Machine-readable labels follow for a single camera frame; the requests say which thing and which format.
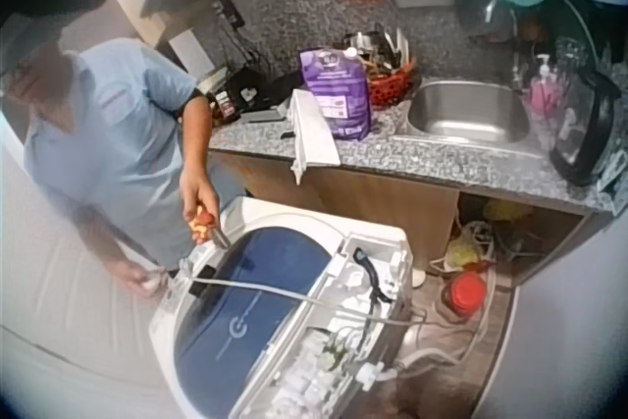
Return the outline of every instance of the person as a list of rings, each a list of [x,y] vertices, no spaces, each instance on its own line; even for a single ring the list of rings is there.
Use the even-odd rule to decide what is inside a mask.
[[[58,36],[22,59],[7,94],[30,108],[25,167],[87,248],[133,292],[149,274],[117,236],[167,269],[194,243],[202,205],[220,212],[243,187],[208,159],[212,114],[195,79],[133,39],[62,53]]]

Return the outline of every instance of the black kettle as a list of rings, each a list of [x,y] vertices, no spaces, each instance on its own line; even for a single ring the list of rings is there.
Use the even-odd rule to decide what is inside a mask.
[[[607,76],[581,68],[570,81],[549,159],[568,182],[594,183],[613,145],[621,91]]]

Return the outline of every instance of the man's hand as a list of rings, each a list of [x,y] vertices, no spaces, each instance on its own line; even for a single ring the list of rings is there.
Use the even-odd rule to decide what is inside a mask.
[[[200,166],[183,166],[180,179],[181,194],[183,197],[183,218],[190,223],[197,214],[198,206],[202,206],[209,213],[216,226],[220,226],[220,202],[214,187],[207,178],[207,171]],[[207,235],[193,233],[192,238],[197,244],[207,240]]]
[[[139,264],[127,259],[122,259],[105,262],[103,265],[107,272],[136,295],[142,298],[149,298],[156,292],[155,290],[150,290],[142,286],[144,282],[148,281],[150,275],[148,271]]]

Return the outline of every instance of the light blue shirt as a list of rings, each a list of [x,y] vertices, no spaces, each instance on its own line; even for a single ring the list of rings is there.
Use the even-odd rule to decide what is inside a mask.
[[[95,210],[155,261],[175,268],[193,249],[179,179],[182,131],[173,117],[195,79],[138,41],[117,39],[70,53],[76,129],[33,116],[25,166],[63,215]],[[224,168],[207,171],[221,211],[243,187]]]

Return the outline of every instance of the floor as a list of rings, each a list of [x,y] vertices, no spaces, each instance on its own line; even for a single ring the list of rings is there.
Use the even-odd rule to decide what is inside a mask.
[[[434,300],[440,295],[444,282],[428,276],[426,283],[413,292],[414,306],[428,309],[428,321],[443,322],[434,311]],[[499,343],[507,323],[512,292],[498,289],[489,312],[486,335],[473,349],[467,360],[455,367],[429,369],[431,362],[418,362],[413,368],[428,371],[411,379],[398,379],[377,384],[368,394],[359,397],[342,419],[397,419],[406,417],[401,411],[409,410],[421,419],[468,419],[480,398],[491,373]],[[456,352],[471,339],[479,314],[467,325],[446,329],[424,326],[419,331],[411,328],[399,352],[403,356],[417,348],[435,346],[445,352]]]

